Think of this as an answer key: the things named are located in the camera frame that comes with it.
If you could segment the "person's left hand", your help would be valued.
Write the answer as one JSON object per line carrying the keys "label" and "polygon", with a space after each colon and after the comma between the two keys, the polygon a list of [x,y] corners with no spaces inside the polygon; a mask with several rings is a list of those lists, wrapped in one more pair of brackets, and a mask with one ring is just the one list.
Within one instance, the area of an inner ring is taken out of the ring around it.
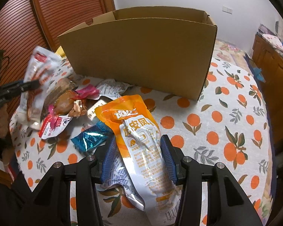
{"label": "person's left hand", "polygon": [[0,109],[0,138],[4,139],[9,132],[9,120],[7,113],[7,104],[4,104]]}

